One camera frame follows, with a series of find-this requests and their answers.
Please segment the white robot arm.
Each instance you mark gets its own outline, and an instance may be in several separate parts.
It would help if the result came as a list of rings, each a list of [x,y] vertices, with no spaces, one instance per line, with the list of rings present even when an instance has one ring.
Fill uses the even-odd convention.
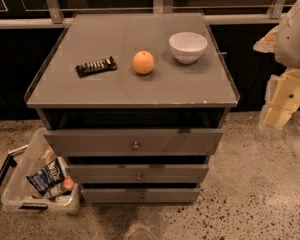
[[[300,0],[253,49],[273,53],[275,61],[286,67],[280,76],[270,77],[259,120],[260,130],[281,130],[300,108]]]

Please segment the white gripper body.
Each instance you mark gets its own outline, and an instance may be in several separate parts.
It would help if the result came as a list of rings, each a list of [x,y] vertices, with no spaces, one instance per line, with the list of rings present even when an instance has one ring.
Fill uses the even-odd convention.
[[[281,130],[300,107],[300,69],[287,68],[267,83],[265,104],[259,119],[262,131]]]

